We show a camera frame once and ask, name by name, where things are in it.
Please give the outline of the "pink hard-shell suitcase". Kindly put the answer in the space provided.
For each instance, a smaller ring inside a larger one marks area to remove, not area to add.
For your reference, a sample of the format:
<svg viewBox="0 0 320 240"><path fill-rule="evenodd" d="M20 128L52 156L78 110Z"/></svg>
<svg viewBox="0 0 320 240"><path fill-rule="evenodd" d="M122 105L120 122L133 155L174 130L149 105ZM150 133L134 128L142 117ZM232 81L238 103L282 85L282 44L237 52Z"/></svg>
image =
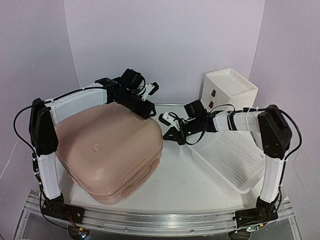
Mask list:
<svg viewBox="0 0 320 240"><path fill-rule="evenodd" d="M115 204L138 189L160 163L162 130L126 107L110 103L55 127L57 158L94 200Z"/></svg>

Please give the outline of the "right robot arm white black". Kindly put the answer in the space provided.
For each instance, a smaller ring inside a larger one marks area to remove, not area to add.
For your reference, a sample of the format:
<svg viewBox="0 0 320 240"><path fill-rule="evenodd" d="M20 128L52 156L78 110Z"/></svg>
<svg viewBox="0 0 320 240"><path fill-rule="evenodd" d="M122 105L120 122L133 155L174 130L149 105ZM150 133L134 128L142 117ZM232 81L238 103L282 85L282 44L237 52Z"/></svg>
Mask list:
<svg viewBox="0 0 320 240"><path fill-rule="evenodd" d="M187 145L187 138L205 133L245 131L260 135L258 147L265 155L265 170L261 192L254 208L238 210L235 220L238 225L266 223L278 217L276 203L282 197L281 187L292 130L284 118L285 112L276 105L266 108L245 107L241 110L221 110L218 107L207 111L196 102L184 107L188 119L174 112L159 115L159 121L169 127L163 135L166 141Z"/></svg>

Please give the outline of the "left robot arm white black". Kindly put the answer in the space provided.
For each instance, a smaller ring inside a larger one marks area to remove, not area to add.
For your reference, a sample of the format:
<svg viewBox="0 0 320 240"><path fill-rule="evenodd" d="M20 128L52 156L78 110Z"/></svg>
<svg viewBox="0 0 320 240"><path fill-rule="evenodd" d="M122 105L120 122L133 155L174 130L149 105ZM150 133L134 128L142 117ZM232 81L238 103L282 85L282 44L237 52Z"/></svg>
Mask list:
<svg viewBox="0 0 320 240"><path fill-rule="evenodd" d="M122 77L102 78L61 96L33 101L29 134L34 150L34 175L44 197L40 212L45 218L80 223L85 211L82 207L66 204L61 192L56 169L59 140L55 126L78 113L110 103L120 104L143 119L154 117L155 105L147 97L153 95L159 85L156 82L147 83L142 76L138 76L137 80L139 83L133 84L132 80Z"/></svg>

